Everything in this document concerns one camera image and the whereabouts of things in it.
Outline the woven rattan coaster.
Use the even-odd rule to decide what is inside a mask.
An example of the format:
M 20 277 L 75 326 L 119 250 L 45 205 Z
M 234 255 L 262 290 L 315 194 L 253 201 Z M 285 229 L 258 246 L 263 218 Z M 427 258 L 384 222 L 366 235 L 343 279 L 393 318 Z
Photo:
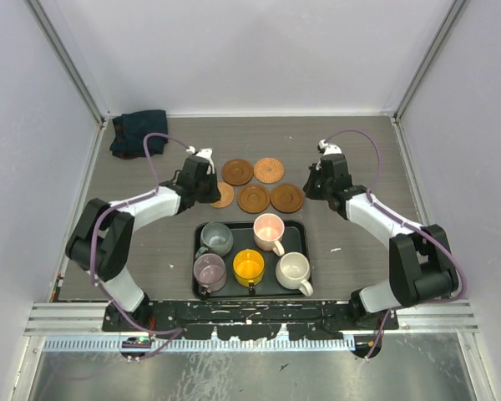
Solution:
M 220 199 L 210 205 L 214 208 L 225 208 L 229 206 L 235 197 L 234 188 L 230 184 L 219 182 L 218 190 L 220 192 Z
M 276 158 L 266 157 L 254 164 L 255 178 L 265 184 L 274 184 L 285 174 L 284 165 Z

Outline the brown wooden saucer coaster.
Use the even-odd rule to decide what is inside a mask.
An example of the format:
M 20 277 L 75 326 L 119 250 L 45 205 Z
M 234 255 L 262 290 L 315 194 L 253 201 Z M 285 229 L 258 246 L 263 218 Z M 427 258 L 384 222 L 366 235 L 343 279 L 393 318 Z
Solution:
M 271 192 L 271 204 L 279 212 L 295 213 L 304 205 L 305 195 L 302 190 L 292 184 L 276 186 Z
M 232 186 L 248 184 L 254 176 L 253 166 L 243 159 L 228 160 L 222 168 L 224 182 Z
M 237 203 L 244 212 L 258 214 L 270 205 L 270 192 L 263 185 L 245 185 L 239 192 Z

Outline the pink ceramic mug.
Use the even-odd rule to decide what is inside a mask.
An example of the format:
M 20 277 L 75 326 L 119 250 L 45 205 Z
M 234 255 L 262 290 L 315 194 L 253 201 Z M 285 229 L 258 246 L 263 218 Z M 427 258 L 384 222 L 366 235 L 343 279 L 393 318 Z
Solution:
M 283 220 L 272 213 L 258 216 L 253 224 L 255 244 L 263 251 L 273 251 L 278 256 L 285 255 L 281 241 L 285 233 Z

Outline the cream ceramic mug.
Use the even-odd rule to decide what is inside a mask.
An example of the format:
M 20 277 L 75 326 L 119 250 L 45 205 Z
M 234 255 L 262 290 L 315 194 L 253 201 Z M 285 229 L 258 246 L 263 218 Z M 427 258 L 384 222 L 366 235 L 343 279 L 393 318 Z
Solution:
M 297 290 L 305 297 L 310 297 L 314 292 L 310 278 L 310 262 L 299 252 L 286 253 L 276 264 L 276 280 L 279 284 L 286 289 Z

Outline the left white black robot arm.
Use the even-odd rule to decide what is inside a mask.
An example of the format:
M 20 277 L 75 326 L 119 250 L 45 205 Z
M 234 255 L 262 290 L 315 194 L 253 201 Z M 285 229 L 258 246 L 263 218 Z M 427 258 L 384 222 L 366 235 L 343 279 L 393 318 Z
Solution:
M 220 199 L 212 154 L 205 148 L 188 156 L 171 180 L 142 195 L 113 202 L 90 200 L 68 239 L 67 258 L 100 282 L 123 309 L 120 320 L 132 331 L 143 330 L 150 321 L 150 310 L 141 305 L 146 294 L 126 267 L 132 235 L 196 203 Z

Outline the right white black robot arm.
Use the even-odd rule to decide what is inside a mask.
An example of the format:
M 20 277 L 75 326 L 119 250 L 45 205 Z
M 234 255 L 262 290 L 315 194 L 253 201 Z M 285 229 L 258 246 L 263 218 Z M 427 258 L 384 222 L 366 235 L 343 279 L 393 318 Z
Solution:
M 363 185 L 354 185 L 343 154 L 323 155 L 309 167 L 306 198 L 325 201 L 344 220 L 374 236 L 388 251 L 388 279 L 352 292 L 353 325 L 367 329 L 379 312 L 448 297 L 460 287 L 445 230 L 421 226 L 381 203 Z

